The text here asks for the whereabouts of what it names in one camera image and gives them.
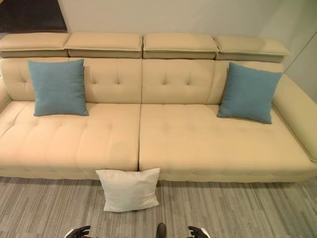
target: dark picture frame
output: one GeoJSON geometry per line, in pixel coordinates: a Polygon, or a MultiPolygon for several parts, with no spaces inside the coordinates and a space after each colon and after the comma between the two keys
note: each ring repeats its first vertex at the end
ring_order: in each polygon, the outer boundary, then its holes
{"type": "Polygon", "coordinates": [[[0,32],[67,32],[67,26],[57,0],[4,0],[0,32]]]}

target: sofa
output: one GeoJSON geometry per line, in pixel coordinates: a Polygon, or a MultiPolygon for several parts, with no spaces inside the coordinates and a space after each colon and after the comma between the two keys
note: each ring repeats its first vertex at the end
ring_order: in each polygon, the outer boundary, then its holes
{"type": "Polygon", "coordinates": [[[0,176],[296,182],[317,175],[317,106],[286,74],[272,124],[218,118],[229,62],[283,72],[279,42],[191,33],[30,33],[0,41],[0,176]],[[84,59],[89,116],[33,115],[27,62],[84,59]]]}

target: gray carpet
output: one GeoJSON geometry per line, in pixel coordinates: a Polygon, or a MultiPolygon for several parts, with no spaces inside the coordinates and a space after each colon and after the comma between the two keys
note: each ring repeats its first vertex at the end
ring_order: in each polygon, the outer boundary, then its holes
{"type": "Polygon", "coordinates": [[[0,177],[0,238],[63,238],[91,225],[99,238],[154,238],[159,222],[168,238],[189,236],[188,225],[212,238],[316,238],[317,178],[301,183],[160,181],[160,206],[103,211],[99,181],[0,177]]]}

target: blue pillow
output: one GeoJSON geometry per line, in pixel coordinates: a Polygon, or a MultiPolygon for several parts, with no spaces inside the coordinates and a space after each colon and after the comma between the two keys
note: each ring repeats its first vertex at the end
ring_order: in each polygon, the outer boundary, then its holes
{"type": "Polygon", "coordinates": [[[35,91],[35,116],[77,114],[88,116],[84,90],[84,60],[28,61],[35,91]]]}
{"type": "Polygon", "coordinates": [[[218,117],[248,118],[272,124],[270,111],[282,73],[229,64],[229,75],[218,117]]]}

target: pillow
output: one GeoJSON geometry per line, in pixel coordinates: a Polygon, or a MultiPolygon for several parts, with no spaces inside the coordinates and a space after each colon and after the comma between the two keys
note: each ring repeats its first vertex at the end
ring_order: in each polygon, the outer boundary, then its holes
{"type": "Polygon", "coordinates": [[[160,168],[142,172],[97,170],[104,188],[104,211],[125,212],[158,206],[155,189],[160,168]]]}
{"type": "Polygon", "coordinates": [[[35,116],[88,116],[83,63],[83,59],[67,62],[28,61],[36,97],[35,116]]]}
{"type": "Polygon", "coordinates": [[[228,79],[217,116],[248,118],[272,124],[271,103],[282,74],[247,68],[230,62],[228,79]]]}

